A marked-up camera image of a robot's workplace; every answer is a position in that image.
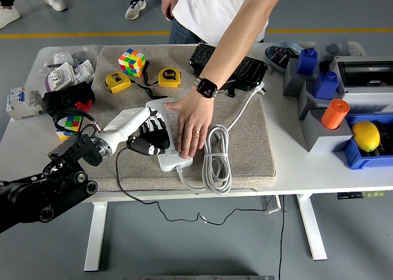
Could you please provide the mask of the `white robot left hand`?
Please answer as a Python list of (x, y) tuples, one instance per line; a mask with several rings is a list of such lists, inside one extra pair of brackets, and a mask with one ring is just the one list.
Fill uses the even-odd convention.
[(170, 146), (165, 121), (149, 107), (125, 109), (94, 138), (103, 158), (109, 158), (121, 142), (143, 155), (160, 155)]

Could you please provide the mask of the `person's left hand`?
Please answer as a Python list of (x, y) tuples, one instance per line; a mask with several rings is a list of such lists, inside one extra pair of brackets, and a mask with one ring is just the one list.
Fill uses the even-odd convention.
[(194, 157), (202, 149), (212, 121), (214, 98), (205, 98), (193, 87), (181, 101), (166, 103), (178, 111), (177, 151), (181, 158)]

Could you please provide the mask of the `person's right hand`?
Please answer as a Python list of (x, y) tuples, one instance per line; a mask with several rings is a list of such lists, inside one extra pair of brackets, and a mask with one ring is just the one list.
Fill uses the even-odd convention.
[(168, 21), (174, 20), (173, 9), (177, 3), (178, 0), (161, 0), (161, 11)]

